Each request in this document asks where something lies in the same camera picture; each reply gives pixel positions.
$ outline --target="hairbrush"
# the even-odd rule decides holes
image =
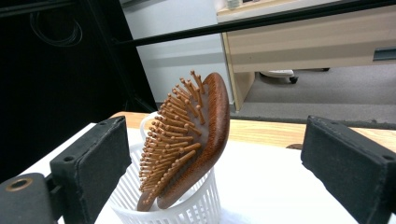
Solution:
[[[204,82],[191,71],[164,100],[149,128],[140,163],[137,211],[166,209],[203,177],[221,156],[230,130],[224,81],[211,73]]]

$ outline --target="basket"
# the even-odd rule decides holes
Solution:
[[[142,137],[145,137],[142,130],[148,119],[142,120]],[[220,201],[214,168],[171,207],[162,210],[154,203],[148,212],[136,211],[141,194],[138,174],[142,148],[143,143],[130,146],[132,164],[121,177],[108,201],[123,223],[219,223]]]

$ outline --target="black bar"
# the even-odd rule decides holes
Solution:
[[[149,44],[161,43],[171,40],[191,38],[201,35],[214,35],[224,32],[244,30],[249,28],[280,24],[291,21],[303,21],[331,15],[343,14],[354,11],[361,11],[377,7],[386,7],[396,5],[396,0],[347,0],[323,4],[314,7],[299,8],[255,18],[242,19],[238,21],[229,21],[216,25],[174,32],[165,35],[155,35],[136,40],[118,42],[116,47],[136,47]]]
[[[67,7],[74,5],[75,2],[71,0],[53,0],[48,2],[38,2],[32,4],[24,4],[15,7],[1,7],[0,18],[17,16],[25,13],[48,10],[57,7]]]

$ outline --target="white wall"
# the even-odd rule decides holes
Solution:
[[[217,23],[221,0],[149,0],[124,9],[134,39],[182,31]],[[206,35],[137,48],[148,83],[161,103],[180,77],[195,70],[203,78],[212,72],[222,75],[230,104],[233,95],[220,35]]]

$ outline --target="gray floor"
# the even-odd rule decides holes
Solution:
[[[288,78],[256,74],[233,119],[305,123],[308,115],[347,126],[396,129],[396,64],[295,70]]]

